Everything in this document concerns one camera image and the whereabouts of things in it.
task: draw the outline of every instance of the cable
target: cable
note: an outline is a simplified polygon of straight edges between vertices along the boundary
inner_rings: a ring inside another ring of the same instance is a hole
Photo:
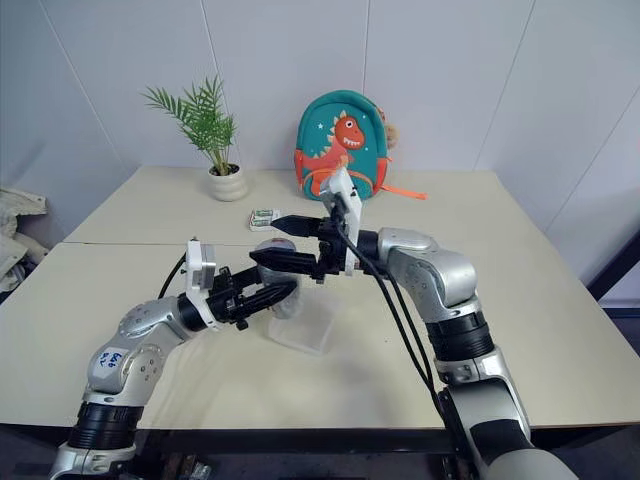
[[[442,411],[440,408],[440,402],[438,401],[438,395],[436,393],[436,388],[433,384],[433,372],[431,370],[431,364],[429,363],[429,357],[424,351],[424,345],[422,344],[422,340],[420,335],[418,334],[418,330],[416,329],[416,325],[413,322],[413,318],[411,318],[411,314],[409,313],[409,309],[407,308],[407,304],[404,301],[404,297],[402,296],[402,291],[400,287],[398,287],[398,282],[390,272],[387,272],[387,277],[389,277],[389,281],[393,286],[393,290],[396,292],[396,296],[398,297],[398,301],[400,302],[400,306],[402,307],[402,311],[404,312],[404,317],[409,324],[409,329],[411,330],[411,334],[413,335],[413,339],[418,345],[418,350],[420,351],[420,357],[422,358],[422,362],[424,363],[425,368],[427,369],[427,378],[429,379],[429,393],[431,394],[431,400],[433,401],[433,405],[438,410],[438,413],[442,417]]]
[[[422,381],[425,383],[427,390],[429,390],[429,393],[431,394],[431,399],[434,401],[434,406],[436,407],[438,414],[440,414],[440,407],[438,402],[436,401],[437,395],[433,387],[433,382],[427,377],[424,370],[420,366],[420,363],[418,362],[418,358],[416,357],[416,354],[414,353],[413,348],[409,343],[409,338],[407,337],[407,333],[405,332],[404,326],[402,325],[402,320],[400,319],[398,310],[396,309],[396,306],[394,305],[393,300],[391,299],[391,295],[389,294],[389,290],[387,289],[387,286],[384,284],[384,279],[382,278],[382,275],[380,275],[380,272],[375,267],[375,265],[373,265],[373,263],[368,258],[366,258],[362,254],[362,252],[360,252],[360,250],[358,250],[358,247],[356,247],[353,244],[353,242],[349,239],[349,237],[347,237],[347,235],[340,228],[337,228],[336,230],[338,231],[338,235],[340,236],[342,241],[345,242],[347,247],[349,247],[349,250],[351,250],[353,254],[358,258],[358,260],[360,260],[361,264],[364,264],[367,266],[367,268],[369,269],[369,272],[371,273],[371,275],[373,275],[373,278],[375,278],[376,282],[378,283],[378,287],[380,287],[380,290],[382,291],[382,295],[384,296],[384,299],[387,301],[387,305],[389,306],[389,309],[391,310],[391,314],[393,315],[393,319],[396,322],[396,326],[398,327],[400,336],[402,337],[402,341],[404,342],[404,346],[407,349],[409,356],[411,357],[411,362],[413,363],[413,366],[418,371],[418,375],[420,375],[420,378],[422,378]]]
[[[185,253],[184,255],[182,255],[180,257],[180,260],[178,260],[178,263],[176,263],[173,268],[171,269],[171,272],[169,272],[169,276],[167,277],[167,279],[164,281],[164,284],[162,285],[162,288],[160,289],[160,293],[158,294],[158,298],[163,298],[164,294],[167,293],[167,288],[169,288],[169,284],[171,283],[171,280],[173,280],[173,277],[176,276],[176,273],[178,272],[178,269],[180,268],[180,266],[187,260],[187,254]]]

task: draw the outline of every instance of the white fabric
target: white fabric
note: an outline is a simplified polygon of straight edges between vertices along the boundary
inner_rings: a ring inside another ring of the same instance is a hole
[[[5,277],[11,268],[24,257],[27,247],[15,241],[18,215],[47,213],[45,197],[11,188],[0,188],[0,285],[4,291],[13,290],[16,278]]]
[[[42,195],[0,188],[0,233],[13,237],[18,227],[18,215],[47,213],[46,199]]]

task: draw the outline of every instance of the palm plant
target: palm plant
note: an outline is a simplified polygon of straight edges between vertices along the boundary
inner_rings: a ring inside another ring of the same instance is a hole
[[[236,125],[233,115],[227,115],[222,106],[222,82],[218,76],[204,84],[184,89],[185,97],[169,95],[164,88],[147,87],[143,93],[151,108],[163,110],[173,116],[193,145],[213,163],[212,173],[228,175],[229,147],[232,145]]]

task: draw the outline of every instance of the table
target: table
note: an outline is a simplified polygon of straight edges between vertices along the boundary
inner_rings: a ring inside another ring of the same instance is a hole
[[[72,425],[91,353],[157,295],[192,235],[237,271],[274,234],[248,231],[252,208],[324,215],[292,172],[251,173],[251,194],[227,204],[207,196],[199,169],[142,168],[59,244],[0,307],[0,423]],[[414,228],[472,260],[534,428],[640,422],[640,359],[493,173],[396,173],[389,183],[430,198],[383,192],[365,202],[363,228]],[[315,251],[311,239],[296,243]],[[324,288],[345,304],[326,356],[267,340],[264,313],[244,332],[205,332],[172,353],[140,426],[441,432],[373,280],[330,276]]]

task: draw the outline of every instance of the dinosaur backpack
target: dinosaur backpack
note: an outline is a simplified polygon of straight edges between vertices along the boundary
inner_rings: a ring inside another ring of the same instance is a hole
[[[336,90],[314,100],[298,127],[294,162],[298,186],[319,200],[320,184],[346,166],[360,198],[381,189],[415,198],[423,194],[384,185],[387,164],[385,125],[376,105],[351,90]]]

